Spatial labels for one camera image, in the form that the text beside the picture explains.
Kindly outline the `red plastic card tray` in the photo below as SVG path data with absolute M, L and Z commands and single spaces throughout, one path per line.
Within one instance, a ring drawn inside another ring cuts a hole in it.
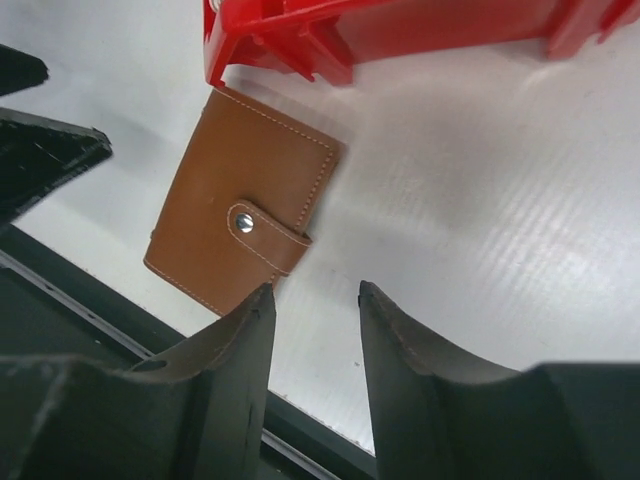
M 203 4 L 206 81 L 229 65 L 295 72 L 334 86 L 358 64 L 402 55 L 542 39 L 553 60 L 639 19 L 627 0 L 227 0 Z

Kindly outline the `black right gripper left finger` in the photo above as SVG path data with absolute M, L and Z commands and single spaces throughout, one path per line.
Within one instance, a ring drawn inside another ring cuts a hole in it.
M 266 284 L 129 370 L 78 355 L 3 357 L 2 477 L 253 478 L 275 323 Z

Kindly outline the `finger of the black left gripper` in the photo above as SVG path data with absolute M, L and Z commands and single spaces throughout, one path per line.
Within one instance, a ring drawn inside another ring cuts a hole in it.
M 113 155 L 92 128 L 17 110 L 1 110 L 1 226 Z
M 37 87 L 48 78 L 41 59 L 6 45 L 0 47 L 0 96 Z

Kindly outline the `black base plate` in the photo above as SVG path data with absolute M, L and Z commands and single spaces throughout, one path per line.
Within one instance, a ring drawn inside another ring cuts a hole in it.
M 1 252 L 38 276 L 48 293 L 67 295 L 89 320 L 102 321 L 125 338 L 135 355 L 158 354 L 184 336 L 20 229 L 1 233 Z M 298 451 L 339 479 L 375 479 L 375 458 L 273 392 L 267 393 L 265 429 L 276 444 Z

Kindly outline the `brown leather card holder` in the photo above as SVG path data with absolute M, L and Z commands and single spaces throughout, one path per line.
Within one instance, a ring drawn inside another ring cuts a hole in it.
M 343 144 L 232 89 L 212 90 L 145 265 L 220 316 L 292 273 Z

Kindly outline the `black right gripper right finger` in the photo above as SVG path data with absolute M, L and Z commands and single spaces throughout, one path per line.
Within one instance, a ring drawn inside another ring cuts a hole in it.
M 382 479 L 635 479 L 639 367 L 476 356 L 362 282 L 360 331 Z

